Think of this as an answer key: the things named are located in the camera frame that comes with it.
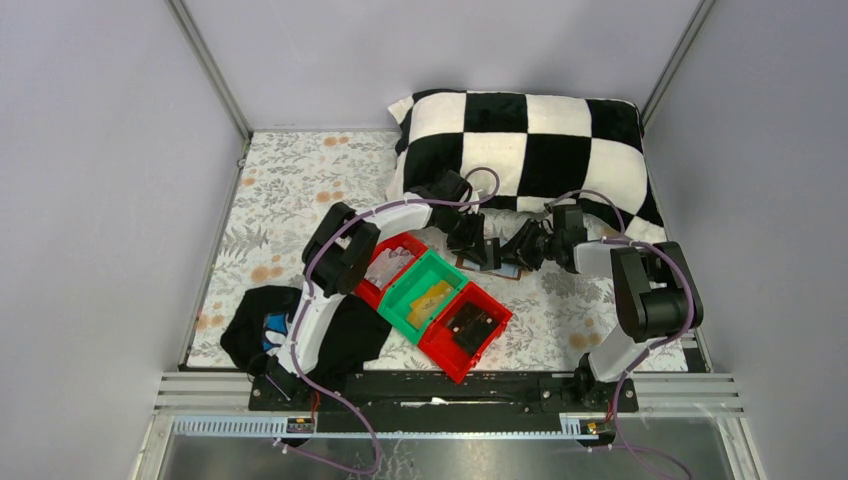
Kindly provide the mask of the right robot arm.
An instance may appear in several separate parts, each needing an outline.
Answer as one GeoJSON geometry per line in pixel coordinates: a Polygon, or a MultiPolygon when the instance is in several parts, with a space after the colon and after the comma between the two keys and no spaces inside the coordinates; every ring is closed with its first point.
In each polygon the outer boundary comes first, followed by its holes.
{"type": "Polygon", "coordinates": [[[580,359],[570,390],[587,405],[612,400],[620,393],[619,381],[652,350],[701,325],[703,303],[678,243],[589,240],[579,206],[557,205],[550,212],[549,221],[526,221],[500,256],[526,270],[551,261],[571,274],[611,280],[617,325],[580,359]]]}

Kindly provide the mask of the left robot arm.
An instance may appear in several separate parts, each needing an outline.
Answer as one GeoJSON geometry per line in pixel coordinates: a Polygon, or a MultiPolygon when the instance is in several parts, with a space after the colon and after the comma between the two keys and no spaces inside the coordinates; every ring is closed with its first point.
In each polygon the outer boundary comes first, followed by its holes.
{"type": "Polygon", "coordinates": [[[343,202],[333,205],[307,242],[302,294],[285,332],[270,331],[266,381],[286,400],[302,396],[316,382],[308,378],[341,301],[364,279],[376,247],[397,235],[435,227],[447,244],[487,262],[484,215],[476,207],[493,199],[474,190],[468,175],[446,172],[437,182],[415,187],[394,201],[357,212],[343,202]]]}

